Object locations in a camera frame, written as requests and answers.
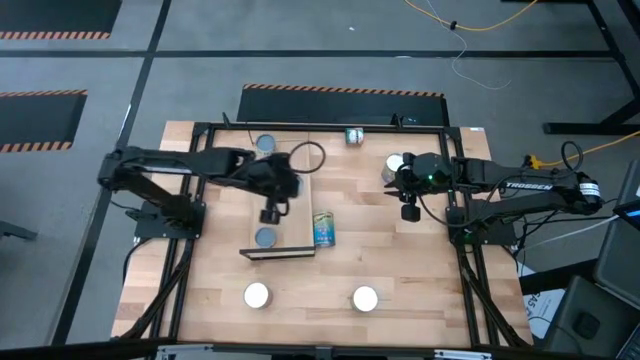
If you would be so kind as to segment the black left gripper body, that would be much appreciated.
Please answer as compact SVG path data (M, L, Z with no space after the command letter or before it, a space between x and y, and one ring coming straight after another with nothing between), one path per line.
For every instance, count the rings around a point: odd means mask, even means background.
M234 173L234 179L242 183L242 189L284 203L297 198L297 177L290 164L290 154L274 152L270 156L255 155L242 162Z

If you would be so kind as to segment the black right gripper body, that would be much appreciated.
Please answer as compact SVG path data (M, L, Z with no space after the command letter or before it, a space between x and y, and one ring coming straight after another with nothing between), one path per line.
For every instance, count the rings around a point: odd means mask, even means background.
M449 160L436 153L402 154L402 165L396 170L394 185L400 199L436 195L452 189Z

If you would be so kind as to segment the peaches can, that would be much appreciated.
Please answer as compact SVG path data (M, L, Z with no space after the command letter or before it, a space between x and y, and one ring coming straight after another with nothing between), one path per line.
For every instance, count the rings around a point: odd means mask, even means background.
M390 154L383 165L381 178L385 183L390 183L395 178L395 173L404 164L403 156L400 153Z

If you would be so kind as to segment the mixed fruit can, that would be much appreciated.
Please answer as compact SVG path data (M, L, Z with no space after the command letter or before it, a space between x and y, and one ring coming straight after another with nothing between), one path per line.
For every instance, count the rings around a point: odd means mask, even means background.
M270 134L259 135L255 140L255 149L258 157L270 156L276 150L276 139Z

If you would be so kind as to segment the pineapple rings can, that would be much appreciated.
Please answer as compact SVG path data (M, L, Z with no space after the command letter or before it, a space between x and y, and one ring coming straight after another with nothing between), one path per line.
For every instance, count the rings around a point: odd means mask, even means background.
M258 248L272 248L277 242L277 232L270 227L261 227L256 231L254 241Z

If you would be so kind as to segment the blue cherries can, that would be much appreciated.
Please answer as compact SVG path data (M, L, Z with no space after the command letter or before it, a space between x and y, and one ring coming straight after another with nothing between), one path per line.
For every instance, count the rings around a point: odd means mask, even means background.
M334 215L331 212L314 214L313 232L316 247L333 247L336 242Z

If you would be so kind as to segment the large green label can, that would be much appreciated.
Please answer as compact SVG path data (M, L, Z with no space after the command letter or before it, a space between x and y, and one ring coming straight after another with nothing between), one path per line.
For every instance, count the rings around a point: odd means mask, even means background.
M359 286L351 295L351 307L362 313L375 310L379 304L379 297L376 290L370 286Z

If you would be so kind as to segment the large white-lidded tin can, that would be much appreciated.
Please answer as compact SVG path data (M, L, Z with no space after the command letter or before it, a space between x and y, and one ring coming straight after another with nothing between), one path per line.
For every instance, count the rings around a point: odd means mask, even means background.
M252 309L267 308L272 298L271 289L261 282L250 283L243 292L244 303Z

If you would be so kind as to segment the black hazard-striped floor mat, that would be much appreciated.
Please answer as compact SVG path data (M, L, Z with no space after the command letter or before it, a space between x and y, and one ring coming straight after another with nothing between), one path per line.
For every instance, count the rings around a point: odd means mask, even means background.
M88 91L0 92L0 153L69 150Z
M0 0L0 40L105 40L122 0Z
M239 122L291 122L448 126L444 95L414 90L385 90L317 85L246 84Z

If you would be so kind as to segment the black desk foot bar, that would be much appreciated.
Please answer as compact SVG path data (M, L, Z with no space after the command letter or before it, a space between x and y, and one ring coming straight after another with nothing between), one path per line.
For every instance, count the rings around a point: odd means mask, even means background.
M580 277L594 283L596 258L552 270L526 275L520 278L523 295L537 294L545 291L567 288L573 277Z

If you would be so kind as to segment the white printed paper sheet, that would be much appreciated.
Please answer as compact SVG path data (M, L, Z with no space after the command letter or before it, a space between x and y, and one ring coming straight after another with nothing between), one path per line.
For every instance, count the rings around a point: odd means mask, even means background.
M531 333L534 337L542 339L555 313L554 293L545 291L524 295L523 301Z

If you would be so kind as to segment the black case with round knob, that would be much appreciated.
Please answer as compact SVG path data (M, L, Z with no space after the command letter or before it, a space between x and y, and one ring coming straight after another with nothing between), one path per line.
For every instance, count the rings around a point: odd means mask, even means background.
M545 335L543 349L615 358L638 325L640 310L575 276Z

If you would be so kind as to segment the dark grey equipment case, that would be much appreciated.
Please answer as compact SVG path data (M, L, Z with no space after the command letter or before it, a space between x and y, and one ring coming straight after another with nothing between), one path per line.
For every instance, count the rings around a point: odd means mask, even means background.
M594 270L596 282L640 310L640 231L621 219L607 229Z

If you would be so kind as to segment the grey metal stand foot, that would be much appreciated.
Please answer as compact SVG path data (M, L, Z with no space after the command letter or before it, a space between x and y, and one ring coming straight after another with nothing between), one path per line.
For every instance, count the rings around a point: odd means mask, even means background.
M34 240L37 233L24 227L0 220L0 238L17 237L23 240Z

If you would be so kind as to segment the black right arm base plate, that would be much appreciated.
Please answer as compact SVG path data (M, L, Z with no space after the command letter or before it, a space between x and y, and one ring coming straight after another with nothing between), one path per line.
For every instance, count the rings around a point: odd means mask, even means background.
M449 224L449 238L454 245L505 245L516 242L514 226L498 220L476 220L462 227L467 222L466 210L461 207L446 209L446 221Z

